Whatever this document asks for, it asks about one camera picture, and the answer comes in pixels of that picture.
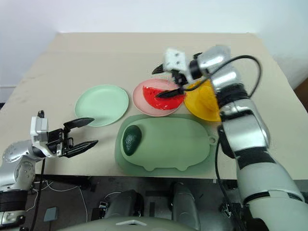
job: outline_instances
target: green avocado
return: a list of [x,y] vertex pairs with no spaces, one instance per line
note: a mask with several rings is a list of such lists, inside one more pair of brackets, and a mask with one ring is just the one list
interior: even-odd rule
[[137,125],[127,127],[123,135],[123,149],[126,155],[131,156],[137,150],[142,133]]

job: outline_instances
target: yellow plate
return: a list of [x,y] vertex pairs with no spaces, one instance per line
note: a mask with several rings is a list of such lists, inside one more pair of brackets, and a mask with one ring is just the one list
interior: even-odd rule
[[[189,85],[188,88],[195,86],[197,83]],[[196,117],[208,121],[221,121],[215,93],[209,80],[196,90],[187,91],[184,102],[187,109]]]

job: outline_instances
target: table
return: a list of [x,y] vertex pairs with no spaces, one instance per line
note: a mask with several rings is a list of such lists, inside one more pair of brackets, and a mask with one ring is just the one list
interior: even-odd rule
[[[177,48],[193,55],[216,44],[230,46],[232,56],[250,54],[262,62],[263,79],[253,100],[271,132],[270,152],[293,179],[308,179],[308,115],[277,63],[262,41],[253,34],[58,34],[0,111],[0,153],[12,142],[30,138],[31,116],[35,116],[38,110],[45,111],[50,130],[60,128],[64,122],[75,118],[75,102],[86,89],[99,84],[114,84],[125,89],[129,95],[130,104],[125,115],[106,127],[72,130],[75,143],[86,140],[99,140],[99,143],[86,153],[70,159],[48,159],[45,173],[123,176],[124,173],[115,163],[114,147],[121,123],[128,116],[140,113],[131,100],[134,87],[151,77],[151,71],[161,64],[166,48]],[[242,74],[249,91],[257,77],[254,63],[238,61],[234,65]],[[177,113],[189,112],[182,105]],[[234,160],[222,151],[218,158],[221,177],[235,179]],[[191,177],[216,178],[214,164],[207,174]]]

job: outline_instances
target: watermelon slice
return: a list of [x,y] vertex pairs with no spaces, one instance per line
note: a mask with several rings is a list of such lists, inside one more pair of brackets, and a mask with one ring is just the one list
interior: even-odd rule
[[143,96],[148,104],[154,108],[170,110],[178,108],[184,101],[185,95],[177,95],[172,98],[157,98],[156,95],[163,91],[165,90],[143,86]]

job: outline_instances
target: pink plate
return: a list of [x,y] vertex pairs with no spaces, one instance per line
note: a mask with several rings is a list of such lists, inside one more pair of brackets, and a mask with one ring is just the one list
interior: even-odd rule
[[140,83],[133,92],[133,101],[135,106],[142,113],[149,116],[160,117],[160,116],[167,116],[178,109],[175,108],[171,110],[160,110],[152,107],[151,105],[148,104],[148,102],[145,100],[143,96],[143,86],[157,88],[157,89],[164,89],[164,90],[174,90],[178,88],[178,86],[175,83],[160,78],[151,78]]

